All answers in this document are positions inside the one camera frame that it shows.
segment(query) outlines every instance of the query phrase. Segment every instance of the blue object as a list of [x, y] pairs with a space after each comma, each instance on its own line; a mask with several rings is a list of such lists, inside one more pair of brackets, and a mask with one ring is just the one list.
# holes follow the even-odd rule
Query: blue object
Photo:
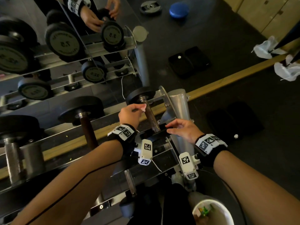
[[176, 2], [170, 7], [170, 15], [173, 18], [180, 19], [186, 17], [190, 12], [187, 4], [182, 2]]

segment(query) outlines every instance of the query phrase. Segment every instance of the left hand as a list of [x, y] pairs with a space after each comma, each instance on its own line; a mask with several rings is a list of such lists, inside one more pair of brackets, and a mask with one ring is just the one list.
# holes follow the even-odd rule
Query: left hand
[[107, 0], [107, 5], [106, 5], [106, 9], [110, 10], [110, 7], [112, 5], [112, 3], [114, 4], [114, 9], [111, 10], [109, 12], [110, 17], [116, 19], [117, 15], [119, 14], [119, 10], [120, 10], [120, 0]]
[[126, 107], [123, 107], [119, 113], [120, 124], [130, 124], [136, 130], [140, 123], [140, 117], [146, 108], [146, 104], [131, 104]]

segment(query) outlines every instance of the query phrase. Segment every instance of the dumbbell rack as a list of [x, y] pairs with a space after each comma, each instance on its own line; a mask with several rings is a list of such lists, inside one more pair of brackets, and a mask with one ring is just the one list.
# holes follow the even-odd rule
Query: dumbbell rack
[[[128, 68], [129, 69], [128, 75], [129, 74], [134, 74], [134, 75], [138, 74], [141, 78], [143, 86], [148, 86], [149, 85], [149, 75], [148, 75], [148, 70], [146, 67], [147, 63], [145, 60], [145, 55], [144, 55], [142, 44], [141, 43], [138, 44], [136, 42], [133, 32], [127, 26], [125, 26], [124, 31], [126, 32], [126, 34], [128, 36], [124, 37], [126, 46], [123, 50], [134, 49], [137, 59], [135, 58], [133, 61], [130, 61], [130, 57], [127, 56], [126, 59], [106, 64], [105, 67], [110, 68], [110, 67], [114, 67], [114, 66], [117, 66], [120, 64], [127, 64], [127, 66], [124, 66], [120, 70]], [[88, 44], [88, 45], [86, 45], [87, 57], [83, 58], [81, 60], [89, 60], [89, 59], [91, 59], [91, 57], [94, 58], [94, 57], [110, 54], [107, 50], [104, 49], [103, 42], [101, 42], [101, 37], [99, 34], [91, 34], [91, 35], [82, 36], [82, 40], [85, 44]], [[47, 47], [47, 45], [40, 45], [40, 46], [34, 47], [32, 50], [35, 53], [35, 58], [39, 61], [41, 68], [37, 71], [28, 72], [28, 73], [22, 74], [22, 75], [35, 73], [38, 71], [42, 71], [42, 70], [46, 70], [46, 69], [50, 69], [50, 68], [54, 68], [54, 67], [58, 67], [58, 66], [62, 66], [62, 65], [66, 65], [66, 64], [70, 63], [70, 62], [67, 63], [65, 61], [62, 61], [56, 54], [54, 54], [53, 52], [50, 51], [50, 49]], [[107, 73], [106, 81], [118, 78], [118, 76], [115, 76], [113, 74], [115, 71], [119, 71], [119, 70], [114, 70], [114, 71], [110, 71]], [[49, 81], [48, 83], [50, 85], [60, 83], [63, 81], [69, 81], [69, 83], [64, 86], [52, 88], [54, 96], [59, 96], [61, 94], [65, 94], [67, 92], [76, 90], [78, 88], [89, 87], [94, 84], [94, 83], [88, 82], [87, 80], [75, 81], [74, 78], [79, 77], [79, 76], [82, 76], [82, 73], [75, 72], [70, 75], [63, 76], [63, 77]], [[5, 77], [2, 77], [0, 79], [0, 82], [5, 81], [5, 80], [10, 80], [10, 79], [13, 79], [16, 77], [20, 77], [20, 75], [8, 74]], [[3, 95], [0, 97], [0, 115], [8, 114], [14, 110], [20, 109], [25, 106], [30, 106], [30, 105], [40, 102], [40, 100], [31, 100], [31, 99], [26, 99], [26, 98], [10, 102], [10, 100], [12, 98], [15, 98], [18, 96], [20, 96], [19, 92], [14, 91], [14, 92], [11, 92], [9, 94], [6, 94], [6, 95]]]
[[[178, 113], [178, 110], [174, 108], [167, 92], [162, 86], [160, 86], [159, 90], [156, 91], [154, 98], [148, 100], [148, 103], [151, 104], [159, 100], [163, 100], [164, 103], [162, 105], [166, 108], [166, 111], [163, 114], [162, 119], [167, 120], [166, 122], [169, 122], [174, 118], [176, 118], [177, 117], [176, 113]], [[107, 125], [105, 120], [107, 119], [113, 120], [113, 117], [116, 116], [118, 112], [125, 106], [126, 103], [123, 102], [115, 106], [111, 106], [109, 108], [104, 109], [104, 113], [105, 113], [104, 117], [91, 121], [93, 129], [103, 128], [104, 127], [103, 124]], [[48, 137], [38, 140], [36, 142], [32, 142], [20, 148], [24, 149], [25, 147], [36, 147], [38, 145], [41, 147], [42, 151], [46, 152], [51, 148], [57, 147], [58, 145], [64, 144], [70, 140], [73, 140], [83, 135], [82, 128], [80, 126], [73, 127], [72, 124], [67, 124], [67, 123], [47, 129], [45, 130], [45, 133], [48, 135]], [[126, 182], [126, 179], [124, 179], [123, 171], [130, 169], [130, 172], [133, 176], [134, 184], [137, 185], [159, 174], [167, 175], [168, 174], [167, 171], [169, 169], [178, 166], [178, 156], [176, 153], [177, 151], [175, 150], [175, 146], [170, 136], [165, 137], [165, 140], [163, 140], [162, 143], [160, 142], [158, 145], [154, 146], [154, 148], [155, 150], [153, 154], [153, 160], [155, 161], [155, 164], [157, 164], [157, 166], [160, 167], [161, 172], [155, 167], [153, 163], [151, 163], [149, 166], [136, 166], [137, 158], [135, 157], [132, 159], [130, 163], [124, 164], [122, 162], [119, 162], [116, 165], [116, 169], [113, 173], [113, 176], [110, 178], [111, 182], [120, 183], [121, 180], [123, 182]], [[72, 162], [74, 162], [77, 159], [79, 158], [73, 159], [72, 161], [67, 162], [65, 164], [61, 164], [55, 167], [54, 170], [48, 170], [46, 173], [39, 175], [39, 177], [47, 178], [48, 175], [51, 178], [53, 178], [53, 172], [57, 175], [66, 166], [70, 165]], [[43, 188], [44, 185], [43, 183], [45, 184], [45, 180], [43, 180], [42, 182], [35, 178], [32, 179], [32, 181], [29, 180], [25, 182], [23, 185], [18, 185], [14, 188], [8, 188], [0, 191], [0, 199], [1, 199], [0, 217], [11, 218], [13, 217], [13, 215], [16, 215], [20, 211], [20, 209], [24, 207], [30, 200], [28, 199], [27, 196], [24, 196], [24, 194], [21, 193], [24, 193], [25, 189], [26, 190], [30, 189], [30, 194], [35, 196]], [[110, 207], [118, 203], [125, 196], [125, 192], [127, 190], [128, 190], [127, 188], [121, 189], [117, 194], [114, 194], [113, 196], [100, 195], [98, 201], [96, 202], [95, 206], [91, 209], [91, 211], [88, 213], [87, 217], [93, 216], [95, 212], [98, 212], [104, 208]], [[14, 200], [11, 201], [10, 200], [11, 196], [18, 196], [18, 197], [14, 197]]]

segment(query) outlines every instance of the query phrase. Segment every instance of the floor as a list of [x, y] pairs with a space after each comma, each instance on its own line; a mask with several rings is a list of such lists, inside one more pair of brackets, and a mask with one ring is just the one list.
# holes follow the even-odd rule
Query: floor
[[[0, 12], [4, 10], [5, 3], [6, 11], [9, 11], [7, 6], [10, 6], [19, 17], [23, 17], [25, 21], [28, 19], [28, 23], [34, 21], [34, 15], [40, 14], [29, 3], [30, 0], [15, 0], [14, 5], [9, 5], [8, 1], [13, 2], [0, 0]], [[142, 25], [149, 31], [144, 47], [151, 86], [155, 90], [163, 85], [167, 91], [184, 88], [189, 92], [263, 61], [251, 51], [256, 44], [264, 41], [264, 37], [232, 12], [222, 0], [183, 0], [190, 6], [190, 14], [185, 22], [174, 21], [168, 14], [170, 5], [181, 0], [157, 0], [163, 6], [163, 11], [154, 18], [145, 17], [139, 12], [141, 3], [146, 0], [121, 1], [124, 9], [118, 21], [128, 24], [130, 28]], [[42, 40], [41, 35], [43, 30], [40, 30], [39, 35]], [[212, 66], [188, 79], [179, 79], [168, 65], [168, 57], [195, 45], [208, 56]], [[136, 79], [130, 77], [124, 77], [123, 83], [125, 96], [139, 86]], [[237, 100], [245, 101], [257, 114], [265, 129], [233, 142], [230, 145], [231, 152], [300, 199], [300, 152], [297, 144], [300, 126], [299, 86], [299, 80], [281, 81], [273, 69], [269, 68], [189, 102], [190, 117], [203, 132], [209, 133], [211, 130], [205, 118], [209, 111], [225, 108]], [[113, 90], [116, 100], [123, 102], [119, 80], [90, 90], [82, 93], [93, 93], [109, 101], [110, 90]], [[45, 127], [54, 122], [45, 121], [47, 112], [41, 111], [39, 114]], [[200, 181], [207, 195], [226, 205], [235, 224], [243, 224], [239, 208], [223, 184], [206, 173], [200, 173]], [[118, 217], [119, 209], [115, 206], [83, 224], [108, 224], [111, 221], [111, 224], [126, 224], [127, 220]]]

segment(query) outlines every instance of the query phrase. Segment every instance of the white cable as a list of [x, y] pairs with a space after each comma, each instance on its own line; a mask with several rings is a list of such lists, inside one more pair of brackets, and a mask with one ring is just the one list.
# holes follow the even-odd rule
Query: white cable
[[156, 168], [157, 168], [160, 172], [162, 172], [162, 170], [158, 168], [158, 166], [155, 164], [155, 162], [154, 162], [153, 160], [152, 160], [152, 162], [154, 163], [154, 165], [156, 166]]
[[124, 97], [124, 95], [123, 95], [123, 81], [122, 81], [122, 80], [123, 80], [123, 77], [124, 77], [124, 76], [122, 76], [122, 79], [121, 79], [121, 86], [122, 86], [122, 96], [123, 96], [123, 98], [125, 99], [125, 97]]

